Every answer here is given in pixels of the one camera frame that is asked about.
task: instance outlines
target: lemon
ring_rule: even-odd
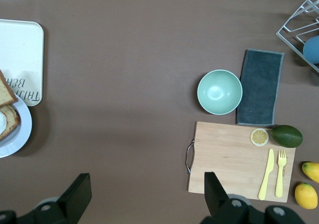
[[[290,125],[279,125],[273,128],[270,134],[276,143],[286,148],[296,148],[303,141],[300,131]]]
[[[300,183],[295,189],[297,203],[305,209],[314,209],[318,205],[318,195],[315,189],[308,183]]]
[[[268,132],[263,128],[254,129],[250,134],[250,141],[256,146],[263,146],[268,140]]]
[[[303,164],[303,172],[311,180],[319,183],[319,163],[306,162]]]

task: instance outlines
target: metal dish rack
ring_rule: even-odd
[[[293,51],[306,61],[317,73],[319,67],[309,62],[303,55],[305,42],[319,35],[319,0],[306,0],[277,31],[276,35],[283,40]]]

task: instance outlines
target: cutting board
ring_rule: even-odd
[[[265,174],[269,149],[274,150],[275,165],[268,179],[266,201],[287,202],[295,157],[295,148],[277,145],[271,137],[264,146],[250,141],[256,127],[197,122],[194,142],[194,159],[189,175],[188,191],[204,193],[204,173],[214,172],[227,194],[258,199]],[[287,164],[284,168],[283,196],[275,196],[278,173],[278,151],[284,149]]]

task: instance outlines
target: dark gray towel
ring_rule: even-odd
[[[243,98],[237,108],[237,123],[274,125],[280,72],[284,53],[249,49],[240,77]]]

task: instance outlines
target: white tray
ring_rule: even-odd
[[[43,45],[38,23],[0,19],[0,69],[27,106],[42,100]]]

